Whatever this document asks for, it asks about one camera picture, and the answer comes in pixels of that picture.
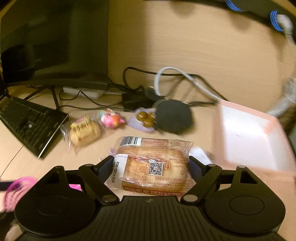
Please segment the packaged bread loaf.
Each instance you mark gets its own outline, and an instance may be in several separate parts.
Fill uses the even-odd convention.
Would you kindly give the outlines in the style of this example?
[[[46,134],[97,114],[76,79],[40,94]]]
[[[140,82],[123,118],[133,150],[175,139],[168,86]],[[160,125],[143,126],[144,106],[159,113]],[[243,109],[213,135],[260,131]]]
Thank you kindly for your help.
[[[183,140],[118,138],[106,183],[122,191],[181,197],[196,184],[189,170],[192,146],[192,142]]]

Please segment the small yellow packaged bread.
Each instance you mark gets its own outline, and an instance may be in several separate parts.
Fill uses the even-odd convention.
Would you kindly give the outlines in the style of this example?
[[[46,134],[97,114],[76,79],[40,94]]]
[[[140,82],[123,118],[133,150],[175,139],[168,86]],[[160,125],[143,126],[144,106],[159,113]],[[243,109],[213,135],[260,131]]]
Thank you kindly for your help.
[[[84,115],[68,121],[60,127],[64,140],[69,148],[83,148],[97,141],[102,132],[100,124],[94,115]]]

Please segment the pink pig toy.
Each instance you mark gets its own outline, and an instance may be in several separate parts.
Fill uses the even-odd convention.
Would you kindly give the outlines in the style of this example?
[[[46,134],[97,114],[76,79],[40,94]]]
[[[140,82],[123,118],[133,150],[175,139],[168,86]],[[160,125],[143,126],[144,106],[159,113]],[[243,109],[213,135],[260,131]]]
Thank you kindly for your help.
[[[101,123],[107,128],[119,128],[119,126],[126,124],[120,113],[112,111],[111,109],[100,110],[99,119]]]

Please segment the black plush toy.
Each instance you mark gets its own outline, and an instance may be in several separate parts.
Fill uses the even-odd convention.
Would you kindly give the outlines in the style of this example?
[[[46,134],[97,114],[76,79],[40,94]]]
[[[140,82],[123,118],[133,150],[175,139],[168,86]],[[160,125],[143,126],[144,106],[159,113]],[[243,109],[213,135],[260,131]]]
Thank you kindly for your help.
[[[192,112],[188,104],[158,96],[151,87],[145,89],[145,95],[154,101],[156,116],[154,128],[156,130],[180,134],[192,126]]]

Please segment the pink plastic mesh ball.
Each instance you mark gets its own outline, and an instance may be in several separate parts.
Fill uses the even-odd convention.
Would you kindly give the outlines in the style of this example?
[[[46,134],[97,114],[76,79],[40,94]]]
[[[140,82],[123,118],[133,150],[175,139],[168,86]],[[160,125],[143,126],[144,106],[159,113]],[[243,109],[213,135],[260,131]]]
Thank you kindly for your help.
[[[17,202],[37,183],[33,177],[21,177],[13,182],[1,182],[4,191],[3,211],[12,212]]]

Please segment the pink cardboard box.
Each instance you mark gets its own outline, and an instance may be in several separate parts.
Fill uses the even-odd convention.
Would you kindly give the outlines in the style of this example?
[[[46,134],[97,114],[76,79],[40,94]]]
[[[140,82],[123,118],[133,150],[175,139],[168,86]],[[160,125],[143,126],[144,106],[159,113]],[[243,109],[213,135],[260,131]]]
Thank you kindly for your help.
[[[278,180],[295,179],[295,155],[277,118],[233,102],[218,102],[214,116],[213,163]]]

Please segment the black keyboard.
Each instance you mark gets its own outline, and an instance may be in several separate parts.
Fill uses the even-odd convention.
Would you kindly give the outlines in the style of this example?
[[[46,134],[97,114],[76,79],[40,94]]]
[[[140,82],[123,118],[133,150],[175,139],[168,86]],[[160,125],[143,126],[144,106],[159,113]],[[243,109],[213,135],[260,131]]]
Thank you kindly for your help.
[[[1,109],[1,121],[35,156],[42,157],[68,114],[12,97]]]

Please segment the white power strip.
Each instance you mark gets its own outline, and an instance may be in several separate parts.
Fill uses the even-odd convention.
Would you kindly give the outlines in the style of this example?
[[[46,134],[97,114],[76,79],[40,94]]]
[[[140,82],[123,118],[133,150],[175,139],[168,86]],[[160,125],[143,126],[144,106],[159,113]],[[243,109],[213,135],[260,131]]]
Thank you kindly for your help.
[[[73,87],[63,87],[63,91],[72,96],[89,97],[90,99],[96,100],[104,95],[122,95],[120,92],[95,90],[87,88],[73,88]]]

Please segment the black power adapter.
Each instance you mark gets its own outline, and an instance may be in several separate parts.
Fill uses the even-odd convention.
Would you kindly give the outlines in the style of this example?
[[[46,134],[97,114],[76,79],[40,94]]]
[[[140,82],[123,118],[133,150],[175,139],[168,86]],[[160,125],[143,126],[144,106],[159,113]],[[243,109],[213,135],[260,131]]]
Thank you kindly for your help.
[[[151,108],[154,104],[154,101],[148,98],[144,93],[123,93],[121,98],[123,107],[129,110]]]

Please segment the black computer monitor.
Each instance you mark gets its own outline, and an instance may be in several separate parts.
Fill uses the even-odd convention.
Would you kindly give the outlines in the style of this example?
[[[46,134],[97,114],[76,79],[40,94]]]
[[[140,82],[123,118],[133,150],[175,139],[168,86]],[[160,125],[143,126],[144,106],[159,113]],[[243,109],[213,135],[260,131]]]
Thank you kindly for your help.
[[[107,90],[108,1],[16,1],[1,18],[6,86]]]

